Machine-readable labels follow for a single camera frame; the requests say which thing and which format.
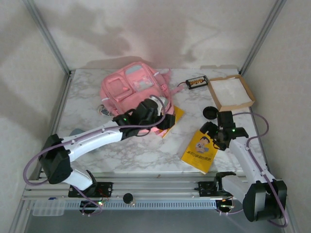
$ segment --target white tissue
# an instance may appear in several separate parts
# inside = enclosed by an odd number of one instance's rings
[[[239,79],[211,81],[219,103],[223,106],[240,105],[252,101]]]

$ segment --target cartoon illustration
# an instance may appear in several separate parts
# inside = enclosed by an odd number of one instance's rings
[[[195,150],[199,153],[208,152],[208,148],[205,147],[208,143],[210,141],[207,137],[201,137],[200,141],[195,145]]]

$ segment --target white marble tabletop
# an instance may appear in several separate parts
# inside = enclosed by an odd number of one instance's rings
[[[68,136],[74,129],[90,130],[109,120],[97,113],[101,104],[101,81],[114,70],[78,69],[69,90],[58,134]],[[207,75],[208,78],[237,74],[236,69],[173,69],[170,87],[186,79]],[[207,87],[187,88],[173,97],[174,105],[185,111],[180,121],[164,139],[150,133],[145,137],[132,137],[98,148],[80,157],[77,162],[91,172],[197,172],[180,160],[193,134],[207,121],[202,111],[215,106]],[[233,111],[248,112],[249,109]],[[244,127],[249,136],[256,135],[250,115],[235,116],[237,127]],[[259,142],[253,140],[251,148],[259,160],[264,161]],[[236,157],[229,151],[218,151],[210,171],[242,171]]]

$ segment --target white wall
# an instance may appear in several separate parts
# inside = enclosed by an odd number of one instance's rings
[[[35,0],[68,66],[240,67],[274,0]]]
[[[23,168],[40,151],[64,73],[20,0],[0,5],[0,232],[24,190]]]
[[[310,0],[288,0],[245,76],[255,112],[270,122],[263,138],[269,165],[285,180],[302,233],[311,232],[310,12]]]

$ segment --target cardboard box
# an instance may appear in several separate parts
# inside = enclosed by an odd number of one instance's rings
[[[255,102],[255,97],[251,91],[251,89],[249,89],[249,86],[247,85],[246,81],[244,80],[244,78],[240,75],[240,74],[236,74],[236,75],[230,75],[230,76],[227,76],[225,78],[215,78],[215,79],[210,79],[209,82],[212,82],[212,81],[219,81],[219,80],[226,80],[226,79],[231,79],[231,78],[236,78],[236,79],[239,79],[242,83],[242,85],[244,86],[245,90],[246,90],[246,93],[248,94],[249,98],[251,99],[251,101],[249,102],[246,102],[246,103],[242,103],[242,104],[239,104],[239,105],[221,105],[217,96],[216,96],[216,93],[215,91],[213,90],[213,87],[212,85],[210,85],[210,83],[207,85],[208,88],[209,88],[209,91],[215,101],[215,104],[218,108],[218,111],[220,112],[223,112],[223,111],[231,111],[231,110],[235,110],[235,109],[239,109],[239,108],[245,108],[245,107],[250,107],[253,105],[253,103]]]

